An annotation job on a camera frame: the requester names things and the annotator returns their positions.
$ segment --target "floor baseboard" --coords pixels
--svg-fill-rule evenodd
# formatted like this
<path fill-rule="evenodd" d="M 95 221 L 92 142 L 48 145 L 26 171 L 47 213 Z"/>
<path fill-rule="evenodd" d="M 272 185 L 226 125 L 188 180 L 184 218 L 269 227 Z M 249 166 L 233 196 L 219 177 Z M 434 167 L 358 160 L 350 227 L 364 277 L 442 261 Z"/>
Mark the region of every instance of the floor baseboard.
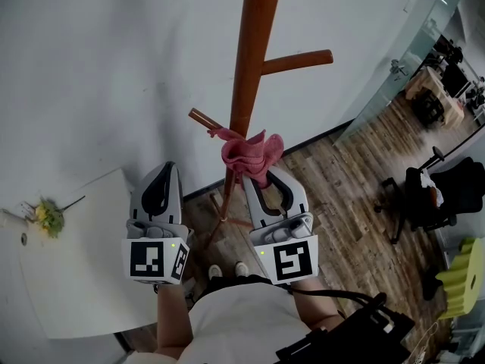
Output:
<path fill-rule="evenodd" d="M 317 140 L 323 139 L 324 137 L 327 137 L 328 135 L 335 133 L 339 130 L 343 130 L 347 128 L 351 123 L 353 122 L 352 120 L 346 121 L 345 123 L 341 125 L 337 125 L 336 127 L 332 128 L 331 130 L 325 131 L 323 133 L 320 133 L 317 136 L 312 137 L 311 139 L 305 140 L 304 142 L 301 142 L 297 144 L 296 146 L 289 147 L 288 149 L 285 149 L 283 151 L 283 156 L 285 157 L 293 152 L 295 152 L 298 149 L 302 149 L 303 147 L 307 146 L 308 144 L 312 144 L 316 142 Z M 198 196 L 201 196 L 202 194 L 206 194 L 209 191 L 212 191 L 214 189 L 217 189 L 218 187 L 221 187 L 224 185 L 224 179 L 218 180 L 217 182 L 214 182 L 213 184 L 210 184 L 206 187 L 203 187 L 202 189 L 196 190 L 190 194 L 187 194 L 186 196 L 183 197 L 183 201 L 187 202 L 190 201 L 191 199 L 197 198 Z"/>

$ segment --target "wooden floor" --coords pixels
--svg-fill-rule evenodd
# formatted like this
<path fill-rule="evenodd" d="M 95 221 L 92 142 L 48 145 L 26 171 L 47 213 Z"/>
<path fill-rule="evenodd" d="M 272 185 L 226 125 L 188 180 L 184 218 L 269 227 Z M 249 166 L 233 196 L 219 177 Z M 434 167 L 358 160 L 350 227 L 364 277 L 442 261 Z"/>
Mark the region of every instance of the wooden floor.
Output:
<path fill-rule="evenodd" d="M 341 134 L 329 135 L 302 148 L 278 162 L 306 189 L 310 212 L 315 217 L 314 233 L 319 239 L 320 278 L 332 289 L 353 290 L 375 295 L 387 293 L 387 305 L 404 312 L 416 322 L 415 329 L 405 340 L 412 350 L 424 332 L 445 310 L 445 294 L 439 290 L 427 302 L 422 297 L 421 278 L 432 265 L 443 267 L 436 239 L 422 230 L 411 232 L 404 227 L 398 245 L 390 238 L 397 227 L 397 213 L 377 214 L 374 205 L 392 199 L 380 182 L 394 177 L 404 181 L 407 167 L 418 167 L 432 155 L 432 146 L 444 153 L 468 137 L 477 126 L 467 113 L 459 129 L 435 127 L 425 130 L 402 97 L 398 97 L 374 121 L 344 142 L 334 144 Z M 221 202 L 222 189 L 215 190 Z M 265 194 L 274 203 L 276 192 Z M 186 224 L 196 231 L 191 246 L 186 277 L 196 280 L 196 297 L 207 283 L 206 272 L 211 264 L 219 264 L 227 276 L 233 266 L 243 261 L 251 273 L 263 275 L 261 263 L 249 244 L 248 229 L 226 224 L 216 241 L 207 249 L 202 244 L 217 222 L 216 211 L 205 194 L 184 206 Z M 230 205 L 230 216 L 250 221 L 246 198 L 236 187 Z M 339 300 L 337 305 L 350 315 L 356 305 Z M 430 339 L 428 355 L 447 341 L 449 322 L 439 322 L 438 332 Z M 155 326 L 124 333 L 139 351 L 155 348 Z"/>

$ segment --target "pink cloth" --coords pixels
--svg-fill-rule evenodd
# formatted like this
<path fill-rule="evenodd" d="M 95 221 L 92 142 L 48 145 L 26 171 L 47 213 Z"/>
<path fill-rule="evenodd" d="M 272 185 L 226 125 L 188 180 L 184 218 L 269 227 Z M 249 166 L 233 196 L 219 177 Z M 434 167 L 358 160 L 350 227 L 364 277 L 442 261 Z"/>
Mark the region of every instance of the pink cloth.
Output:
<path fill-rule="evenodd" d="M 217 135 L 227 141 L 222 146 L 222 160 L 238 177 L 244 174 L 256 180 L 260 187 L 269 186 L 266 173 L 283 154 L 283 139 L 280 135 L 271 135 L 265 142 L 266 130 L 247 140 L 227 128 L 207 132 L 211 137 Z"/>

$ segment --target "white shirt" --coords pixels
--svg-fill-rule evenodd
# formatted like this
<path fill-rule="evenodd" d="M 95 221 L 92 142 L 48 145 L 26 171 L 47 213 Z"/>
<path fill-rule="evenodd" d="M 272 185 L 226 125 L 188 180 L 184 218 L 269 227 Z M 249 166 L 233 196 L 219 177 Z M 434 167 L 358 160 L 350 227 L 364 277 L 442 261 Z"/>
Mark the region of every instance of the white shirt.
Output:
<path fill-rule="evenodd" d="M 210 293 L 189 313 L 194 338 L 180 359 L 134 353 L 127 364 L 231 364 L 279 361 L 276 352 L 310 329 L 293 296 L 270 284 L 243 284 Z"/>

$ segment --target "office chair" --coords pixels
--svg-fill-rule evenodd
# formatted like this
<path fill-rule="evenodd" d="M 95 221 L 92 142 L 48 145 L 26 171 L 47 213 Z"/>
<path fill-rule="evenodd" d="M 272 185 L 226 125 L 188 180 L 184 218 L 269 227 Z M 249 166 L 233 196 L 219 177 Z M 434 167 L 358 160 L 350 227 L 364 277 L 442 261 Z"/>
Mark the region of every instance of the office chair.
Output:
<path fill-rule="evenodd" d="M 399 225 L 392 244 L 397 244 L 401 236 L 404 222 L 411 222 L 411 230 L 422 227 L 425 231 L 442 228 L 446 225 L 456 225 L 456 215 L 461 213 L 476 213 L 483 207 L 482 197 L 485 194 L 485 169 L 472 158 L 465 158 L 454 168 L 430 176 L 436 187 L 441 191 L 444 202 L 437 208 L 431 198 L 430 188 L 421 186 L 421 171 L 431 166 L 437 160 L 444 161 L 444 155 L 437 147 L 433 147 L 433 157 L 420 168 L 406 170 L 405 193 L 403 193 L 393 178 L 386 179 L 382 185 L 393 185 L 396 191 L 400 215 Z M 375 212 L 381 212 L 382 206 L 375 206 Z"/>
<path fill-rule="evenodd" d="M 418 117 L 418 120 L 425 126 L 428 127 L 430 124 L 441 119 L 444 122 L 445 110 L 443 105 L 436 98 L 436 96 L 427 90 L 423 95 L 421 95 L 418 101 L 414 101 L 412 104 L 412 110 Z"/>

